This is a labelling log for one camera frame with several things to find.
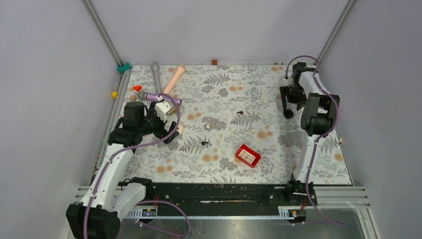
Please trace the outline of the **black glossy earbud charging case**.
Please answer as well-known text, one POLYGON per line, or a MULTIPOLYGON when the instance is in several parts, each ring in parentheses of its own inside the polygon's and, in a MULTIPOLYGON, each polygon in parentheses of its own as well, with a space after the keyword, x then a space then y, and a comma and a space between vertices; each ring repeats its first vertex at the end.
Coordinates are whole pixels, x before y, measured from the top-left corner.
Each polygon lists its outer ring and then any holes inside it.
POLYGON ((285 109, 283 110, 283 115, 286 119, 291 119, 294 117, 294 113, 291 109, 285 109))

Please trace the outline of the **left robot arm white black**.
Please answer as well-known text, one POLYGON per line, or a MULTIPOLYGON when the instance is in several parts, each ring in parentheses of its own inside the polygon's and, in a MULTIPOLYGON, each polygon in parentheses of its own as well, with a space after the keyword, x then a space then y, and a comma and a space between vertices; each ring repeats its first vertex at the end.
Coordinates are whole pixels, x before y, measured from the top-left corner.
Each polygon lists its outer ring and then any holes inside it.
POLYGON ((87 193, 79 203, 70 204, 66 218, 76 239, 114 239, 125 216, 140 202, 147 205, 154 200, 150 179, 130 180, 127 187, 114 197, 120 177, 139 147, 170 143, 179 135, 179 121, 166 129, 168 113, 180 111, 173 100, 129 102, 124 107, 115 128, 108 136, 100 169, 87 193))

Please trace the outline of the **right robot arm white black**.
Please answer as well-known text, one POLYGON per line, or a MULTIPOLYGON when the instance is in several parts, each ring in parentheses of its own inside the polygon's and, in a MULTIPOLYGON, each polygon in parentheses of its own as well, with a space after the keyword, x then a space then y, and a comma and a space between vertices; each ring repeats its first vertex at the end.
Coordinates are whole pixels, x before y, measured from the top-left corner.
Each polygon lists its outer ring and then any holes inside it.
POLYGON ((316 66, 297 62, 292 66, 291 83, 280 87, 283 115, 294 116, 287 104, 294 104, 302 113, 300 126, 303 142, 298 164, 283 190, 285 201, 294 206, 317 205, 313 189, 313 166, 319 154, 319 142, 332 132, 338 119, 340 98, 328 92, 322 85, 316 66))

